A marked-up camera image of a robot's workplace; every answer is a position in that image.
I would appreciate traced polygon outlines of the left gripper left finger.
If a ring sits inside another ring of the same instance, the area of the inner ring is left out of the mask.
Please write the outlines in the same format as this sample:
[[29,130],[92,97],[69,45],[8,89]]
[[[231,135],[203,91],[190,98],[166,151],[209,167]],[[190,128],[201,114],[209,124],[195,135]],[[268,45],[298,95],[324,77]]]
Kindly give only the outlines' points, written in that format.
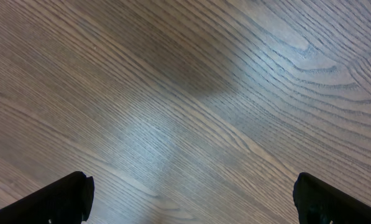
[[81,224],[93,199],[93,177],[75,171],[0,209],[0,224]]

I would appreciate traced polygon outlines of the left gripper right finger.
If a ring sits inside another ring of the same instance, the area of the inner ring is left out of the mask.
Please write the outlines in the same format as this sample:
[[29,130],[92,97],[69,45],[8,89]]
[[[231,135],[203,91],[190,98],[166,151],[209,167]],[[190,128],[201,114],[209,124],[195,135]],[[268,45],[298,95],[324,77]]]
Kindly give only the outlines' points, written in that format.
[[371,207],[302,172],[293,189],[293,201],[300,224],[371,223]]

